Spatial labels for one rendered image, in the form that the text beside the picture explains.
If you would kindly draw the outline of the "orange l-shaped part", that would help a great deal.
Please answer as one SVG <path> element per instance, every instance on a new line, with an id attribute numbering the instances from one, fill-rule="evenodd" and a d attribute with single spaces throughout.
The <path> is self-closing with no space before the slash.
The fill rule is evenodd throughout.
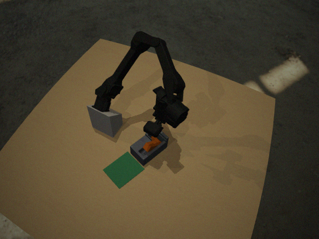
<path id="1" fill-rule="evenodd" d="M 151 136 L 151 139 L 152 139 L 151 142 L 146 142 L 145 145 L 143 146 L 143 148 L 147 152 L 151 151 L 152 149 L 156 148 L 159 144 L 161 144 L 161 141 L 158 138 Z"/>

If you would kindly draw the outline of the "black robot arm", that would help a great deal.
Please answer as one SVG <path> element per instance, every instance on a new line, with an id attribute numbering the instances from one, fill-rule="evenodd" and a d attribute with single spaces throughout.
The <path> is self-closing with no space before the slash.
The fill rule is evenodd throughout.
<path id="1" fill-rule="evenodd" d="M 131 41 L 131 47 L 117 67 L 115 73 L 95 90 L 97 97 L 92 107 L 100 112 L 109 111 L 111 99 L 114 99 L 120 94 L 124 88 L 124 86 L 122 86 L 122 80 L 139 55 L 147 51 L 150 47 L 155 48 L 163 70 L 162 80 L 164 88 L 159 86 L 153 90 L 156 94 L 156 107 L 161 111 L 166 111 L 162 123 L 167 123 L 173 128 L 177 128 L 178 125 L 187 118 L 189 111 L 189 108 L 182 103 L 185 82 L 174 67 L 166 42 L 142 31 L 137 31 L 134 35 Z M 174 93 L 177 95 L 174 95 Z"/>

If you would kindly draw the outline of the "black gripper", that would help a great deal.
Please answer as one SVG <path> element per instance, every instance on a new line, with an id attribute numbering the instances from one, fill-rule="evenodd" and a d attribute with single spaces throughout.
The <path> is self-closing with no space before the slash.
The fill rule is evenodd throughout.
<path id="1" fill-rule="evenodd" d="M 148 121 L 145 126 L 143 127 L 144 132 L 147 134 L 153 136 L 153 137 L 158 137 L 160 132 L 163 130 L 162 127 L 162 120 L 164 115 L 166 115 L 166 111 L 161 111 L 159 110 L 156 105 L 153 107 L 155 112 L 153 113 L 153 116 L 155 117 L 156 121 Z"/>

